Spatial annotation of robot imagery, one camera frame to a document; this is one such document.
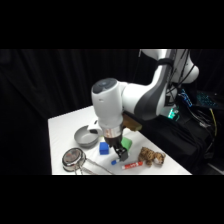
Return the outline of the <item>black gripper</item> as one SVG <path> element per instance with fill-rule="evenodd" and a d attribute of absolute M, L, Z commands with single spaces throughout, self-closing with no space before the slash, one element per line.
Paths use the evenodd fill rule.
<path fill-rule="evenodd" d="M 109 145 L 109 147 L 111 147 L 111 148 L 113 148 L 115 150 L 119 160 L 125 161 L 125 160 L 128 159 L 129 152 L 121 144 L 121 142 L 122 142 L 122 136 L 121 135 L 119 135 L 119 136 L 117 136 L 115 138 L 107 138 L 107 137 L 105 137 L 105 141 Z"/>

